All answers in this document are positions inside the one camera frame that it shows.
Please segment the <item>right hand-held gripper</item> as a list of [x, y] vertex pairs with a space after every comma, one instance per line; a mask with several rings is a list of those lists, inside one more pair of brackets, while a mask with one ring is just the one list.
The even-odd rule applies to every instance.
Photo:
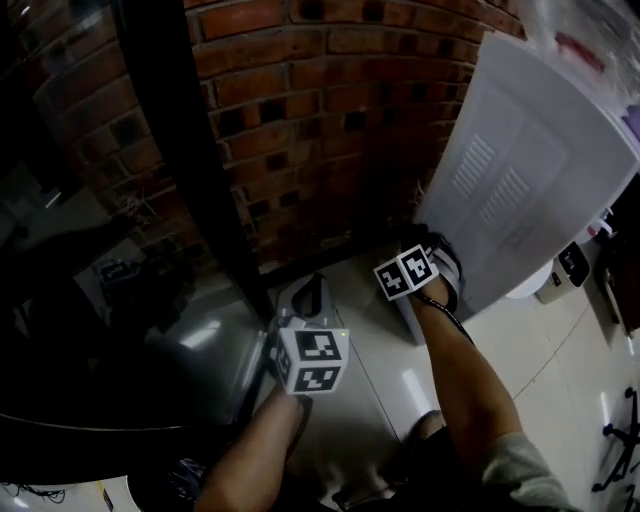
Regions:
[[442, 277], [449, 289], [444, 306], [458, 306], [462, 266], [452, 246], [439, 233], [408, 232], [400, 252], [373, 272], [388, 301], [420, 292], [436, 277]]

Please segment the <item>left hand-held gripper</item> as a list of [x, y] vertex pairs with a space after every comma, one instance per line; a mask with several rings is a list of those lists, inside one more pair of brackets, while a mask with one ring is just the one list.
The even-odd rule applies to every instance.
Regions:
[[350, 332], [337, 325], [328, 280], [320, 273], [290, 283], [278, 296], [269, 358], [289, 395], [335, 392], [349, 360]]

